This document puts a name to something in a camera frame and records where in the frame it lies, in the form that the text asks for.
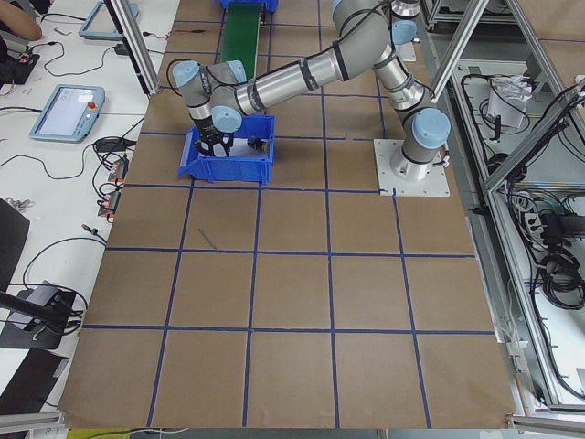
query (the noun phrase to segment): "conveyor belt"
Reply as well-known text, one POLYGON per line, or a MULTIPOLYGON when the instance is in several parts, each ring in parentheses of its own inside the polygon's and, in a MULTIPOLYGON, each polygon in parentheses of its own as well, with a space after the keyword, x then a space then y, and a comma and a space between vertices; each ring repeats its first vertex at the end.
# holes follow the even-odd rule
POLYGON ((230 3, 228 7, 221 60, 240 60, 248 79, 256 76, 261 12, 259 3, 230 3))

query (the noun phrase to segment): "blue plastic bin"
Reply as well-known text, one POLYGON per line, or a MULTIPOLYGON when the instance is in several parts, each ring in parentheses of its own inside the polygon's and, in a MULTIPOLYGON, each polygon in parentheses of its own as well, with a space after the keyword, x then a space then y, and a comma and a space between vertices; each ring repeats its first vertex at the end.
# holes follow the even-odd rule
POLYGON ((249 139, 252 136, 268 141, 269 149, 265 158, 252 157, 208 157, 201 155, 194 147, 199 131, 193 126, 186 134, 185 147, 181 157, 179 175, 190 174, 198 180, 214 182, 271 180, 271 165, 274 163, 274 125, 276 117, 252 115, 245 117, 234 137, 249 139))
POLYGON ((230 3, 264 3, 266 9, 270 12, 276 12, 276 9, 278 9, 278 0, 221 0, 221 5, 224 9, 226 9, 230 3))

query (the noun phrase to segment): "small object in bin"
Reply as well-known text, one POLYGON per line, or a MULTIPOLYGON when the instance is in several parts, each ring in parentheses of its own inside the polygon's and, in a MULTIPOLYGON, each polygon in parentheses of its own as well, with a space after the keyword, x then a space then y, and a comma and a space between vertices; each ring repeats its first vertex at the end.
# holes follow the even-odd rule
POLYGON ((255 135, 248 138, 248 146, 252 149, 264 151, 265 153, 268 152, 268 143, 262 142, 262 139, 256 137, 255 135))

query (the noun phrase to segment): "brown cardboard surface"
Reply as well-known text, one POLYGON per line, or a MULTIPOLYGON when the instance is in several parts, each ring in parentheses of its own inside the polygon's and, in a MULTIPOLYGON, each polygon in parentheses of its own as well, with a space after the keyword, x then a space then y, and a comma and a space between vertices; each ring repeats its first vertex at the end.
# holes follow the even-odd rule
POLYGON ((494 329, 475 259, 409 258, 407 269, 417 328, 494 329))
POLYGON ((258 256, 255 327, 327 328, 330 323, 326 256, 258 256))
POLYGON ((585 42, 541 41, 565 87, 575 84, 575 77, 585 71, 585 42))
POLYGON ((177 249, 188 197, 183 188, 125 187, 108 246, 177 249))
POLYGON ((258 34, 258 52, 257 55, 269 55, 269 49, 271 48, 271 28, 269 26, 261 26, 260 33, 258 34))
POLYGON ((378 98, 325 96, 325 131, 328 138, 380 139, 384 137, 378 98))
POLYGON ((494 336, 419 336, 419 349, 434 428, 505 428, 515 407, 494 336))
POLYGON ((84 323, 164 325, 176 256, 175 252, 105 252, 84 323))
POLYGON ((410 329, 400 258, 333 258, 335 327, 410 329))
POLYGON ((184 253, 177 277, 171 324, 182 327, 246 327, 251 283, 250 254, 184 253))
POLYGON ((334 26, 331 12, 333 11, 333 0, 320 0, 321 6, 321 26, 334 26))
POLYGON ((341 334, 335 345, 344 427, 426 426, 411 335, 341 334))
POLYGON ((318 4, 314 0, 280 2, 272 23, 316 26, 319 24, 318 4))
POLYGON ((458 198, 398 198, 406 253, 473 254, 458 198))
POLYGON ((193 122, 183 98, 168 89, 150 98, 143 123, 143 133, 185 134, 193 122))
POLYGON ((223 17, 223 8, 221 7, 220 2, 197 1, 197 7, 193 6, 193 0, 180 2, 179 7, 176 10, 175 20, 220 22, 223 17))
POLYGON ((59 408, 68 428, 145 426, 162 331, 87 329, 80 333, 59 408))
POLYGON ((221 23, 175 22, 166 45, 166 52, 208 52, 221 50, 221 23), (203 33, 180 32, 181 30, 204 30, 203 33))
MULTIPOLYGON (((316 26, 316 2, 300 1, 268 16, 259 73, 336 38, 316 26)), ((320 3, 323 26, 331 5, 320 3)), ((161 74, 182 56, 208 64, 220 47, 220 7, 183 0, 177 18, 195 21, 175 29, 208 32, 171 36, 168 50, 183 53, 167 54, 161 74)), ((409 68, 426 81, 416 50, 409 68)), ((86 321, 137 327, 82 329, 62 400, 74 426, 500 425, 511 404, 495 340, 461 332, 491 331, 475 261, 443 260, 473 254, 451 174, 450 198, 396 200, 400 254, 367 140, 403 137, 399 118, 371 73, 321 93, 270 108, 266 186, 177 178, 192 122, 170 90, 153 97, 128 176, 144 186, 123 191, 86 321), (444 328, 455 335, 416 332, 444 328)))
POLYGON ((271 55, 293 55, 300 58, 313 55, 319 50, 317 27, 272 27, 271 55))
POLYGON ((378 190, 374 145, 370 142, 327 140, 329 188, 378 190))
POLYGON ((185 248, 252 250, 258 191, 196 189, 185 248))
POLYGON ((519 0, 526 17, 540 39, 585 39, 581 0, 519 0))
POLYGON ((126 183, 190 186, 191 176, 179 176, 185 138, 182 135, 141 134, 126 183))
POLYGON ((276 139, 269 187, 325 187, 323 140, 276 139))
POLYGON ((321 96, 299 96, 268 110, 277 120, 279 136, 323 137, 321 96))
POLYGON ((245 362, 245 334, 169 334, 154 425, 241 426, 245 362))
POLYGON ((334 252, 397 253, 392 199, 379 194, 330 194, 334 252))
POLYGON ((260 250, 326 252, 322 193, 262 193, 260 250))
POLYGON ((335 427, 331 336, 252 336, 249 427, 335 427))

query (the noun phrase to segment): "white desk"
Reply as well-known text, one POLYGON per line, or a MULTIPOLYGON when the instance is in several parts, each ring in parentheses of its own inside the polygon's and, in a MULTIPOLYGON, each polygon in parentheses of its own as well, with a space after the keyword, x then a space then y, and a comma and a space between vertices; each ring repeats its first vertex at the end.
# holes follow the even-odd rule
MULTIPOLYGON (((93 1, 78 2, 70 5, 70 0, 57 1, 50 12, 58 12, 73 16, 87 16, 95 3, 93 1)), ((157 2, 155 0, 137 0, 141 13, 138 16, 140 29, 155 32, 157 35, 167 33, 175 16, 178 1, 157 2)), ((104 50, 116 45, 115 41, 88 40, 80 37, 78 31, 81 22, 62 16, 48 16, 42 24, 43 38, 31 43, 31 46, 57 41, 63 44, 65 56, 56 59, 48 65, 55 74, 75 73, 98 67, 104 50)), ((165 50, 166 41, 156 37, 145 37, 146 46, 158 52, 165 50)), ((51 92, 58 84, 93 85, 101 86, 106 90, 106 103, 103 112, 119 114, 144 114, 148 106, 148 99, 143 94, 140 83, 136 79, 133 66, 128 57, 117 55, 110 50, 104 57, 102 68, 82 75, 67 75, 54 77, 49 75, 43 66, 62 53, 60 45, 42 46, 34 53, 40 55, 40 60, 31 73, 27 84, 15 86, 15 90, 8 96, 0 96, 0 106, 22 105, 33 108, 43 108, 51 92)), ((151 52, 151 60, 155 70, 158 70, 163 55, 151 52)), ((1 92, 6 93, 9 86, 5 85, 1 92)))
MULTIPOLYGON (((163 35, 172 26, 178 0, 134 0, 140 9, 138 23, 141 30, 163 35)), ((50 13, 73 16, 87 16, 94 7, 92 0, 56 0, 50 13)), ((49 65, 56 73, 64 71, 82 71, 101 62, 103 51, 113 46, 111 41, 89 41, 78 35, 81 22, 66 17, 49 16, 42 23, 44 37, 35 42, 39 44, 59 41, 65 46, 66 55, 49 65), (60 35, 55 27, 67 36, 60 35)), ((155 37, 146 37, 149 49, 163 52, 166 41, 155 37)), ((42 159, 48 171, 56 177, 71 176, 79 172, 83 148, 95 140, 109 135, 122 135, 146 113, 148 99, 136 79, 132 64, 127 57, 108 53, 104 67, 81 76, 54 78, 43 69, 43 64, 60 53, 59 45, 44 46, 35 50, 41 55, 39 64, 31 74, 27 84, 15 86, 14 91, 0 97, 0 106, 27 106, 41 109, 48 96, 60 83, 89 84, 102 86, 106 90, 106 103, 90 135, 79 144, 39 142, 28 137, 30 128, 38 114, 32 112, 0 112, 0 163, 13 155, 32 155, 42 159)), ((163 56, 153 53, 151 59, 154 67, 160 67, 163 56)), ((6 92, 9 86, 0 92, 6 92)), ((128 135, 135 139, 141 125, 128 135)), ((0 168, 0 197, 15 199, 29 198, 34 205, 25 210, 24 215, 30 220, 30 232, 23 250, 20 263, 16 267, 14 282, 20 282, 22 272, 28 262, 51 242, 69 237, 89 237, 81 228, 85 223, 100 230, 107 239, 110 224, 97 217, 96 195, 91 186, 91 177, 99 161, 89 149, 86 153, 86 169, 78 178, 54 181, 47 177, 38 162, 25 158, 0 168)), ((96 177, 98 185, 106 181, 107 171, 101 169, 96 177)), ((90 300, 91 291, 100 267, 103 247, 90 241, 70 241, 51 248, 31 267, 27 280, 37 283, 48 280, 75 288, 90 300)), ((22 287, 14 286, 9 293, 16 294, 22 287)), ((80 309, 78 298, 74 307, 80 309)), ((5 319, 8 312, 0 309, 0 319, 5 319)), ((77 337, 64 337, 54 352, 71 358, 75 351, 77 337)), ((26 355, 26 349, 2 349, 0 351, 0 392, 26 355)), ((57 403, 63 392, 69 366, 61 375, 57 385, 48 397, 51 403, 57 403)), ((54 409, 45 406, 44 411, 54 409)))

